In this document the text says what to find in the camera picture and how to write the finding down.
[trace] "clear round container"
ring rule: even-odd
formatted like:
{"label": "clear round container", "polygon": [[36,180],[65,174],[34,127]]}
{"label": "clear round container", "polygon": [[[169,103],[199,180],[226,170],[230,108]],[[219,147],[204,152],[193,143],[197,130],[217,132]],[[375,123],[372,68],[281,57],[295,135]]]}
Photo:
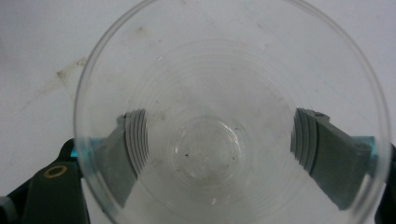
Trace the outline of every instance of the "clear round container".
{"label": "clear round container", "polygon": [[[330,117],[344,142],[372,139],[361,179],[344,157],[328,164],[343,179],[296,159],[297,108]],[[300,0],[143,1],[93,50],[75,135],[83,174],[115,223],[362,223],[389,166],[373,69]],[[343,206],[323,184],[332,179],[355,186]]]}

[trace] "white surface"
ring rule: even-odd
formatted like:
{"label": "white surface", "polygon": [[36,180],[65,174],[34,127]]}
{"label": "white surface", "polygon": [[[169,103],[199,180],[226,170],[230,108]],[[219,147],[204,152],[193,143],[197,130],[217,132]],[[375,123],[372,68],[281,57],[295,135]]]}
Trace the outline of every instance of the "white surface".
{"label": "white surface", "polygon": [[[74,96],[85,60],[137,2],[0,2],[0,195],[53,161],[73,137]],[[386,95],[396,143],[396,1],[308,2],[341,25],[369,59]],[[108,223],[84,189],[92,223]]]}

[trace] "white table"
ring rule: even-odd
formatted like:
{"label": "white table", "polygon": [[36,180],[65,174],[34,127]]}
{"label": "white table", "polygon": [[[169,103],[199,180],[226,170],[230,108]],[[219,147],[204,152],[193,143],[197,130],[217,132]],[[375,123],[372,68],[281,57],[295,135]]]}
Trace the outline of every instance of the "white table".
{"label": "white table", "polygon": [[[106,29],[137,2],[0,2],[0,195],[53,161],[73,137],[82,67]],[[371,62],[388,101],[396,143],[396,1],[308,2],[340,24]],[[85,185],[84,191],[92,223],[109,223]]]}

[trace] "transparent plastic bowl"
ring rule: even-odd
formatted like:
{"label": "transparent plastic bowl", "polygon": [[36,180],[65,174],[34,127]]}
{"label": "transparent plastic bowl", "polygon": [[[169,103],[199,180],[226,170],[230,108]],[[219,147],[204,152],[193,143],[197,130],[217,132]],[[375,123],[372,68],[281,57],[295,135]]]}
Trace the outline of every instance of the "transparent plastic bowl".
{"label": "transparent plastic bowl", "polygon": [[[374,139],[346,208],[290,152],[297,108]],[[362,223],[389,165],[373,69],[299,0],[143,1],[93,50],[75,134],[83,174],[115,223]]]}

